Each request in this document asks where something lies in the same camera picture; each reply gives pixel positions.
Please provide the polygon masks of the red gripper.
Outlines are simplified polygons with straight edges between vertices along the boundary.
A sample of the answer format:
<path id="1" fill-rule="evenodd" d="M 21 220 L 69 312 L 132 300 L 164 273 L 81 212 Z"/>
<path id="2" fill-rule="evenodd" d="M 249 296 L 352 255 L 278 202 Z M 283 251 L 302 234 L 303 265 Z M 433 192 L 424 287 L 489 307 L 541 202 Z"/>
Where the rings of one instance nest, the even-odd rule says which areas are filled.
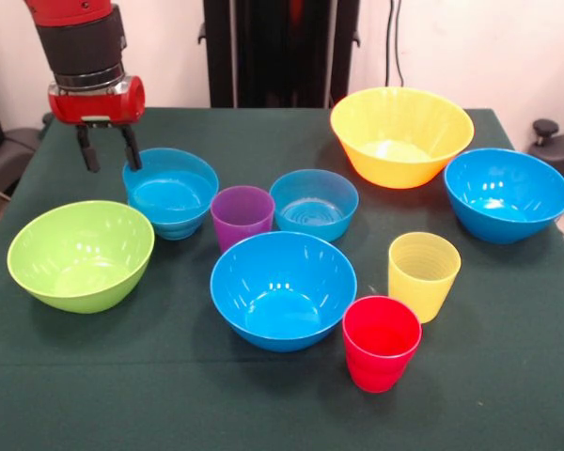
<path id="1" fill-rule="evenodd" d="M 138 76 L 126 75 L 115 85 L 92 91 L 66 91 L 56 83 L 50 83 L 48 99 L 53 114 L 63 123 L 121 125 L 128 166 L 131 170 L 142 168 L 135 134 L 130 125 L 125 125 L 137 122 L 145 113 L 145 89 Z M 88 127 L 77 126 L 76 133 L 86 169 L 99 172 L 100 165 L 96 150 L 90 144 Z"/>

